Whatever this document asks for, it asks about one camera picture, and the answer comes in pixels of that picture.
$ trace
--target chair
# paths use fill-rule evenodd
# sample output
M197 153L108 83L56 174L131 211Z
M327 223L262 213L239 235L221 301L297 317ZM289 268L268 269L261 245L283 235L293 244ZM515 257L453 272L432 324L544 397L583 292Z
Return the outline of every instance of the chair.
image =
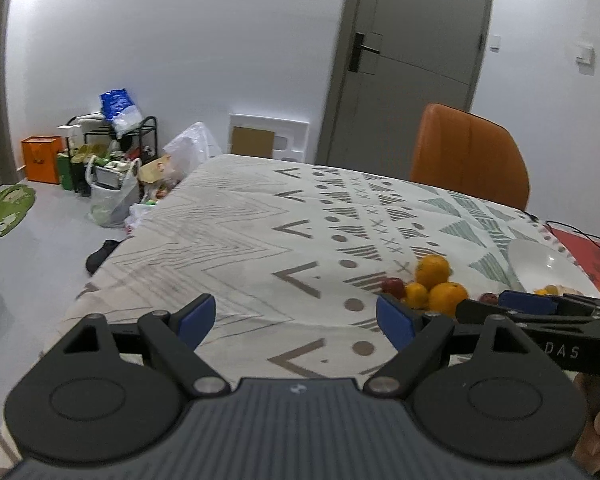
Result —
M524 210L529 177L502 126L441 104L422 114L410 180Z

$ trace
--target white plate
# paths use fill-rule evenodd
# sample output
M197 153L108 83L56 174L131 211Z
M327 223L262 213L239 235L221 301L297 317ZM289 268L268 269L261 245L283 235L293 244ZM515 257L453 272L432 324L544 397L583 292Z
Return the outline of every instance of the white plate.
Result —
M575 288L585 296L600 298L600 292L582 270L546 245L512 240L508 251L511 269L527 292L547 285L562 285Z

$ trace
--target light switch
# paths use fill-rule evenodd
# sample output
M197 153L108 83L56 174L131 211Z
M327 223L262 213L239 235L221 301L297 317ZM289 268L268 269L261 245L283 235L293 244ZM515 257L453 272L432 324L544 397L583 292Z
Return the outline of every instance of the light switch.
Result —
M489 36L489 49L492 52L499 52L501 40L502 40L502 36L495 36L494 34L491 34Z
M576 45L576 63L580 65L593 65L595 51L593 45L579 43Z

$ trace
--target leaf-shaped rug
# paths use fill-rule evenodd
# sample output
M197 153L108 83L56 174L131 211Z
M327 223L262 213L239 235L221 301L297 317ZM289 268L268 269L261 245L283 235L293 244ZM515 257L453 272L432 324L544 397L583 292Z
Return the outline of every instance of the leaf-shaped rug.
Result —
M22 221L35 201L35 190L24 184L16 184L0 192L0 237Z

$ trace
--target orange fruit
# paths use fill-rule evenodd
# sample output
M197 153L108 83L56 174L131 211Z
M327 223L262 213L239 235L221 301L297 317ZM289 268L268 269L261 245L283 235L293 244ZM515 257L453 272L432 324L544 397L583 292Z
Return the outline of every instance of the orange fruit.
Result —
M416 282L431 290L439 283L449 279L451 268L446 258L435 254L425 256L416 267Z
M404 294L411 308L426 308L429 303L429 291L421 283L408 283L404 286Z
M468 299L469 294L460 283L439 283L429 291L429 309L455 316L458 303Z

